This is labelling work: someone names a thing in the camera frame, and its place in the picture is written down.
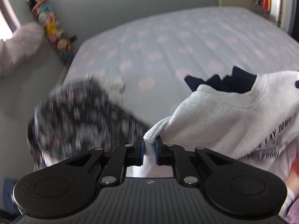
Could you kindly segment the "grey printed sweatshirt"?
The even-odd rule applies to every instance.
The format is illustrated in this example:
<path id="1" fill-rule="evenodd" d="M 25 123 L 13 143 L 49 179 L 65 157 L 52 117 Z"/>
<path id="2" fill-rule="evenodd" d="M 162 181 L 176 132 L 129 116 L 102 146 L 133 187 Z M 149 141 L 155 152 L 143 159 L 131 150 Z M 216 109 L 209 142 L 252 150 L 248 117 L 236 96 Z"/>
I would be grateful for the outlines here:
<path id="1" fill-rule="evenodd" d="M 202 81 L 174 113 L 144 135 L 141 178 L 172 176 L 156 164 L 154 141 L 190 151 L 202 146 L 269 171 L 284 182 L 298 154 L 298 72 L 250 74 L 238 67 L 215 83 Z"/>

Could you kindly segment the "red orange clothing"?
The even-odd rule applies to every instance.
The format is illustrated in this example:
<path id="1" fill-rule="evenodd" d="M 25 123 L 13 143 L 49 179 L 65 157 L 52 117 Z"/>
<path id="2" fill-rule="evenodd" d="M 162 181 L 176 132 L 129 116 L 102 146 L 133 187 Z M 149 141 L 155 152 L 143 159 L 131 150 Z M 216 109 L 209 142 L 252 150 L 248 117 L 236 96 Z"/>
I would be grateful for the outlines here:
<path id="1" fill-rule="evenodd" d="M 285 201 L 285 215 L 291 204 L 298 198 L 298 154 L 292 163 L 290 173 L 285 180 L 288 190 L 287 199 Z"/>

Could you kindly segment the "dark floral garment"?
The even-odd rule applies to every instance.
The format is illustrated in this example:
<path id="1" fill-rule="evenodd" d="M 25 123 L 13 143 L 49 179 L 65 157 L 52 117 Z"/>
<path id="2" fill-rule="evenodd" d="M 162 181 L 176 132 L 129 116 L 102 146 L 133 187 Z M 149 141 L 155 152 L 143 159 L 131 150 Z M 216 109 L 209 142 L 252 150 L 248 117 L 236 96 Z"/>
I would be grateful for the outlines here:
<path id="1" fill-rule="evenodd" d="M 121 78 L 73 80 L 50 92 L 34 109 L 27 145 L 41 170 L 96 147 L 104 151 L 134 144 L 149 126 L 122 107 Z"/>

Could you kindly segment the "colourful plush toy strip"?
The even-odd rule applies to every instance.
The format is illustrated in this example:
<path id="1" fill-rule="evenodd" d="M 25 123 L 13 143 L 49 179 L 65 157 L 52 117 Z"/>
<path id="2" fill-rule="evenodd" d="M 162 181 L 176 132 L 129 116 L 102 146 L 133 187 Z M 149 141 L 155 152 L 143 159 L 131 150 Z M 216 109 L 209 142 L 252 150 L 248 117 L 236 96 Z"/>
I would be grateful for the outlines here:
<path id="1" fill-rule="evenodd" d="M 57 19 L 56 13 L 48 0 L 25 0 L 37 22 L 43 27 L 45 36 L 62 61 L 70 65 L 75 57 L 73 43 L 76 35 L 69 36 Z"/>

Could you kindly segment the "pink fluffy pillow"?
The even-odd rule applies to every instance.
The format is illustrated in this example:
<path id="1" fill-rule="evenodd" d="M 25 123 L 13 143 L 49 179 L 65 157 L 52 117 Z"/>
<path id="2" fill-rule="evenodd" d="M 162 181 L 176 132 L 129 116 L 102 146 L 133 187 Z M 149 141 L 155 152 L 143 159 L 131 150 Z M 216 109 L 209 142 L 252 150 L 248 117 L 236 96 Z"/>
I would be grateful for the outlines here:
<path id="1" fill-rule="evenodd" d="M 37 22 L 20 26 L 10 39 L 1 40 L 1 77 L 7 77 L 22 62 L 36 54 L 44 40 Z"/>

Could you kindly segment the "polka dot bed sheet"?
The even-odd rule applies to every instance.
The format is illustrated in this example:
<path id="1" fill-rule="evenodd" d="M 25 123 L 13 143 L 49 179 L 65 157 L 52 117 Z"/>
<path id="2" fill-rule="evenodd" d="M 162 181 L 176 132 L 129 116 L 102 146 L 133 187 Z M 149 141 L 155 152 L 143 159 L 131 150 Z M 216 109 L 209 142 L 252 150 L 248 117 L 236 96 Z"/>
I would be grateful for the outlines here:
<path id="1" fill-rule="evenodd" d="M 298 70 L 298 42 L 240 7 L 206 7 L 139 19 L 87 39 L 65 81 L 121 79 L 122 106 L 148 125 L 173 114 L 191 90 L 234 66 L 253 74 Z"/>

